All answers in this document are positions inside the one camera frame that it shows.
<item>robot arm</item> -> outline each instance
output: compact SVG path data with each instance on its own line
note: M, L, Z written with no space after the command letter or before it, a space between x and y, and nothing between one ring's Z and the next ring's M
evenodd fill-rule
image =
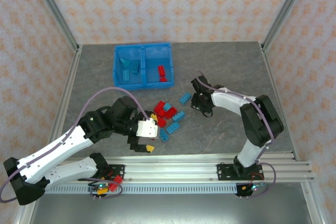
M198 79L206 86L212 87L204 76L199 76ZM235 171L238 175L255 165L266 145L271 142L271 136L265 123L250 101L256 103L264 114L274 138L284 130L279 115L266 95L259 97L237 96L233 94L234 92L230 92L220 85L214 86L213 88L218 90L214 91L201 84L197 78L192 81L192 85L196 93L192 97L191 107L200 110L204 116L212 116L213 107L222 107L241 116L247 141L234 160Z
M19 204L31 203L41 197L45 190L74 179L100 178L108 167L100 153L93 153L76 163L57 165L99 140L109 138L112 133L128 136L131 150L151 152L151 146L139 145L138 141L140 137L157 137L158 126L152 118L146 120L142 113L138 113L137 108L137 104L130 97L119 98L111 107L104 106L87 112L66 141L63 139L69 131L34 154L19 160L13 157L7 159L4 166L8 176L25 167L10 181ZM56 145L59 147L48 155L27 165Z

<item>lego brick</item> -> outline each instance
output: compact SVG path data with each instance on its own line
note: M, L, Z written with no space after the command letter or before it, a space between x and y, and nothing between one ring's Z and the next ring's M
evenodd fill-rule
M189 93L185 93L185 94L180 98L180 102L181 102L182 104L185 104L190 98L191 98L191 94L189 94Z
M131 64L131 61L127 60L127 59L120 58L120 63L123 66L123 68L127 68Z
M164 113L164 117L165 117L166 119L170 119L170 118L172 118L176 113L177 113L176 108L171 107L168 111L166 111L166 112Z
M160 101L154 108L154 112L158 114L161 110L163 110L163 106L165 105L165 102Z
M118 184L121 184L121 183L123 182L123 179L122 179L122 177L120 177L119 175L117 175L117 176L114 178L113 181L116 182L116 183L118 183ZM116 184L110 184L110 185L109 185L109 189L110 189L110 191L115 191L115 190L117 189L117 187L118 187L118 185L116 185Z
M138 73L138 71L139 71L139 63L134 62L132 67L132 73Z
M154 146L152 146L152 145L146 145L146 150L147 150L148 152L152 153L152 151L153 151L154 149L155 149Z
M176 131L178 128L180 127L180 125L176 122L174 122L172 125L168 126L166 128L167 132L169 134L172 134L174 131Z
M151 114L151 118L152 118L154 121L156 121L156 122L157 122L157 120L158 120L158 118L156 117L155 114Z
M162 117L160 117L160 116L158 116L157 117L157 124L158 124L158 126L160 127L160 128L163 128L163 127L165 127L166 126L166 124L167 124L167 122L166 122L166 120L164 119L164 118L162 118Z
M124 81L129 81L130 80L129 70L123 70L122 71L122 78L124 79Z
M157 67L160 77L165 77L166 73L164 72L164 67L162 65Z
M162 109L162 110L160 110L159 112L158 112L158 116L160 116L160 117L164 117L164 114L165 114L166 112Z
M168 141L169 137L167 133L164 131L164 129L160 129L160 138L163 142Z
M184 117L185 117L185 113L183 111L180 111L178 114L173 116L173 121L178 122L179 120L181 120Z
M164 111L168 111L172 106L169 104L169 103L166 103L164 106L163 106L163 109Z

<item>wall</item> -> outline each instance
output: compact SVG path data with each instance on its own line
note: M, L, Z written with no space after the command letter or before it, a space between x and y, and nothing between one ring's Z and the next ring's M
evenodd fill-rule
M0 0L1 164L47 143L72 56L43 0ZM0 165L0 183L6 177ZM2 198L13 195L7 186ZM13 223L17 208L1 204L1 223Z
M336 220L336 0L297 0L267 52L300 158Z
M80 44L263 42L285 0L56 0Z

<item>black bracket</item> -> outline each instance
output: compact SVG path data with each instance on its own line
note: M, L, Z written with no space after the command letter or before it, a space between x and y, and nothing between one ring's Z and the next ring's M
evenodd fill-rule
M219 181L228 181L228 180L252 180L252 174L264 174L263 168L261 165L252 165L249 168L244 168L243 172L240 174L236 172L234 164L224 164L220 163L217 165L217 176Z
M139 137L137 136L129 136L127 139L127 143L130 144L130 150L133 150L135 152L147 152L146 144L138 144Z
M106 180L114 180L115 177L119 175L122 179L124 179L125 176L125 165L109 165L108 169L105 172L104 178ZM93 181L88 184L88 186L97 186L101 182L99 181Z

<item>aluminum frame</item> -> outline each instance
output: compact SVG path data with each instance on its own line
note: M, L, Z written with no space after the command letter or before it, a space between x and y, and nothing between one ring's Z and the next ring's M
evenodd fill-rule
M68 27L67 22L65 21L62 13L60 12L60 10L57 7L57 4L55 2L55 0L45 0L45 3L47 4L47 6L49 7L51 13L53 14L56 22L58 23L60 29L62 30L62 32L64 33L69 45L73 48L73 49L77 49L78 45L76 42L75 37L73 36L70 28Z
M108 164L124 164L124 182L128 184L193 184L193 183L244 183L249 180L219 181L219 163L232 164L237 154L163 155L136 157L108 157ZM62 164L77 162L70 158ZM277 182L313 182L309 162L298 162L293 153L265 153L261 162L274 166ZM274 178L270 167L264 165L265 182Z
M281 27L282 23L286 19L287 15L290 12L290 10L291 10L293 4L295 3L295 1L296 0L286 0L284 2L278 16L274 20L273 25L271 26L264 42L262 43L262 48L263 48L264 51L267 51L267 49L270 47L274 37L276 36L278 31L280 30L280 27Z

